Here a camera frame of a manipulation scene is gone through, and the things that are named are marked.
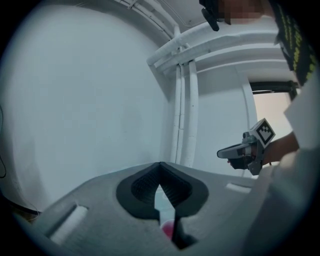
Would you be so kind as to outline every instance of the white sleeve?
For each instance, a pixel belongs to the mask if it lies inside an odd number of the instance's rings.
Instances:
[[[316,67],[284,112],[301,149],[320,147],[320,69]]]

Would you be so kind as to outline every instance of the hand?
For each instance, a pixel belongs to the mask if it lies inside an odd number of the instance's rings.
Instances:
[[[263,156],[263,160],[262,160],[263,166],[269,163],[269,154],[270,154],[270,150],[269,150],[269,146],[267,146],[266,149],[264,150],[264,156]],[[257,156],[257,146],[255,146],[255,145],[251,146],[251,155],[253,157]]]
[[[273,16],[268,0],[218,0],[219,16],[231,25],[246,24],[262,15]]]
[[[242,150],[242,154],[243,154],[243,157],[244,157],[245,156],[245,149],[244,148]],[[254,157],[254,158],[257,156],[257,147],[255,145],[251,146],[251,156]]]

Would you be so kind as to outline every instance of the black cable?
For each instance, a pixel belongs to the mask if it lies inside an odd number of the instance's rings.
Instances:
[[[1,123],[1,129],[2,129],[2,126],[4,124],[4,112],[2,111],[1,105],[0,105],[0,111],[1,111],[1,115],[2,115],[2,123]],[[7,168],[6,168],[6,165],[5,165],[4,161],[2,160],[1,155],[0,155],[0,160],[1,160],[1,163],[3,164],[3,167],[4,167],[4,175],[0,176],[0,179],[3,179],[7,175]]]

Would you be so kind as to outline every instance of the gray surface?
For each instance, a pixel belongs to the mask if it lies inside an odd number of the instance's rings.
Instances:
[[[118,203],[116,188],[129,175],[151,164],[132,167],[89,180],[41,214],[34,227],[42,233],[55,226],[56,215],[74,202],[89,208],[86,218],[63,247],[77,255],[164,255],[178,249],[156,220],[132,217]]]
[[[193,216],[180,220],[197,242],[178,250],[155,220],[129,215],[118,203],[116,188],[125,177],[150,166],[132,167],[94,178],[46,210],[34,227],[45,234],[77,203],[88,214],[62,245],[77,255],[259,255],[277,245],[305,213],[319,180],[318,151],[300,151],[278,166],[261,170],[257,180],[213,174],[169,163],[204,182],[207,202]],[[241,193],[228,183],[251,188]]]

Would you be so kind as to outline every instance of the person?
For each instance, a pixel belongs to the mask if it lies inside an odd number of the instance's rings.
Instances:
[[[273,0],[218,0],[218,15],[229,24],[245,24],[264,16],[276,22],[279,32],[276,43],[300,86],[303,86],[316,69],[318,61],[313,48],[303,36],[300,27],[285,9]],[[278,162],[281,158],[299,149],[294,132],[271,142],[265,149],[262,164]]]

